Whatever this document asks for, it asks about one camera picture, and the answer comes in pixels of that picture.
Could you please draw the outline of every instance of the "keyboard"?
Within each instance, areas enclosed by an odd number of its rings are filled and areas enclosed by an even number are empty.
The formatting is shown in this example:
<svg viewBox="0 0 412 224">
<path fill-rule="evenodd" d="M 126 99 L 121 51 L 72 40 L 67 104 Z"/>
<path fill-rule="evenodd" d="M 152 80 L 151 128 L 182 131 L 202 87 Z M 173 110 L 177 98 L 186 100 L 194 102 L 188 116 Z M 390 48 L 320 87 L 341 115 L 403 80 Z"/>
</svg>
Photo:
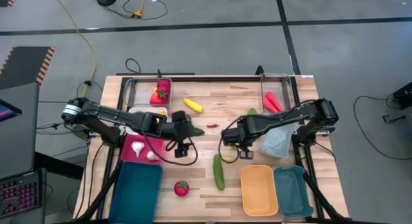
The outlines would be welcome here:
<svg viewBox="0 0 412 224">
<path fill-rule="evenodd" d="M 0 181 L 0 219 L 41 206 L 41 175 L 38 172 Z"/>
</svg>

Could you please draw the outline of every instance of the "gray floor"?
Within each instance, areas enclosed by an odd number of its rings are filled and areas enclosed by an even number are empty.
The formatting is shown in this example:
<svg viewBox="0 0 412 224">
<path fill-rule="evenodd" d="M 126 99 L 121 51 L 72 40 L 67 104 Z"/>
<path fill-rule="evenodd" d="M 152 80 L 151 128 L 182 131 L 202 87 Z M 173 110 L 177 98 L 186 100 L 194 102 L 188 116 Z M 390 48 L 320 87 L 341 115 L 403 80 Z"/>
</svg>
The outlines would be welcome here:
<svg viewBox="0 0 412 224">
<path fill-rule="evenodd" d="M 120 8 L 123 1 L 118 0 L 116 6 Z M 168 15 L 136 21 L 103 10 L 95 0 L 62 0 L 79 28 L 280 20 L 276 0 L 162 1 Z M 412 0 L 283 0 L 283 4 L 289 21 L 412 16 Z M 158 3 L 147 4 L 148 15 L 162 9 Z M 17 0 L 12 8 L 0 8 L 0 21 L 0 31 L 72 28 L 54 0 Z M 356 126 L 352 104 L 359 95 L 386 97 L 411 81 L 412 23 L 291 26 L 290 31 L 301 73 L 315 75 L 320 96 L 333 100 L 341 118 L 331 140 L 350 216 L 362 221 L 410 223 L 412 161 L 378 154 Z M 99 84 L 107 75 L 127 72 L 124 61 L 129 57 L 139 61 L 143 72 L 250 74 L 260 64 L 267 72 L 293 73 L 280 26 L 90 33 L 86 37 L 96 52 L 95 80 Z M 2 36 L 0 62 L 13 46 L 56 46 L 41 86 L 41 100 L 74 97 L 91 70 L 91 54 L 75 34 Z M 92 87 L 88 97 L 99 101 L 100 90 Z M 58 122 L 62 108 L 62 104 L 41 104 L 38 125 Z M 393 112 L 383 102 L 361 100 L 357 112 L 379 149 L 393 156 L 412 155 L 411 129 L 402 122 L 383 124 L 381 116 Z M 38 135 L 36 149 L 53 155 L 83 144 L 75 136 Z M 79 162 L 84 153 L 85 149 L 79 149 L 58 157 Z M 49 183 L 55 192 L 48 200 L 46 222 L 69 219 L 66 198 L 79 182 L 49 175 Z M 72 209 L 76 195 L 73 197 Z"/>
</svg>

